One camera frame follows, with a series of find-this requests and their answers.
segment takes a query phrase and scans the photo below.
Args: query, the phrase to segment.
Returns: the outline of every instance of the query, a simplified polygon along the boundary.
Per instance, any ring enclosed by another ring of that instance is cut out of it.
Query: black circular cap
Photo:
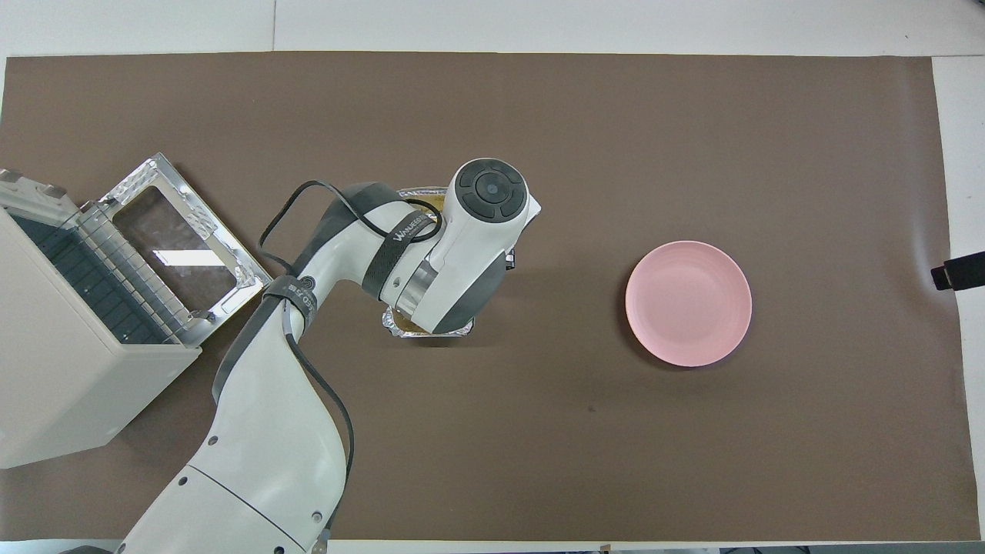
[[[509,197],[513,187],[506,175],[500,172],[488,172],[476,179],[476,194],[490,204],[498,204]]]

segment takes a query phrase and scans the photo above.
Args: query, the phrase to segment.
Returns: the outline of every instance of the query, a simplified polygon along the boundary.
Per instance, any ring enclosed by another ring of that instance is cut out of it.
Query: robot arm
[[[305,312],[348,279],[428,331],[458,328],[485,305],[505,272],[504,253],[540,211],[520,173],[490,159],[456,172],[445,225],[426,240],[414,237],[435,223],[386,185],[358,185],[345,198],[292,264],[295,290],[266,294],[233,341],[208,437],[118,552],[310,551],[342,496],[347,464],[292,344]]]

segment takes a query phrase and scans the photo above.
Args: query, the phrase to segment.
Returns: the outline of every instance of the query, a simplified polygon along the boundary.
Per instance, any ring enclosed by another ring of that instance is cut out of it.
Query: brown table surface
[[[162,151],[245,242],[310,178],[525,174],[544,213],[471,336],[392,338],[347,284],[302,340],[357,428],[336,537],[979,538],[956,308],[929,274],[949,253],[929,59],[15,58],[3,106],[0,167],[81,202]],[[633,265],[682,239],[754,294],[745,342],[690,371],[623,311]],[[244,321],[108,446],[0,471],[0,539],[123,536],[205,436]]]

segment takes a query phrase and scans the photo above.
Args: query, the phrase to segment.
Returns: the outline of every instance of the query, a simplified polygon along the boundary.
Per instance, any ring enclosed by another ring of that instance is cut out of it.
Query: open box lid
[[[0,205],[123,343],[197,347],[271,281],[163,154],[81,209],[0,180]]]

